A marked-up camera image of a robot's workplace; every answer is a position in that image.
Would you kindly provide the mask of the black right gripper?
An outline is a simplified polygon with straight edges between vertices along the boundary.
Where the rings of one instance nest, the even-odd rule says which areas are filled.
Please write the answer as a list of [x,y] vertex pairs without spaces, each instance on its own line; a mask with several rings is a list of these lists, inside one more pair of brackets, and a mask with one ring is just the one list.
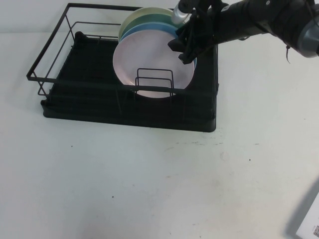
[[198,55],[213,45],[214,19],[229,6],[221,0],[180,0],[175,7],[175,21],[189,21],[176,31],[177,38],[167,45],[183,64],[192,63]]

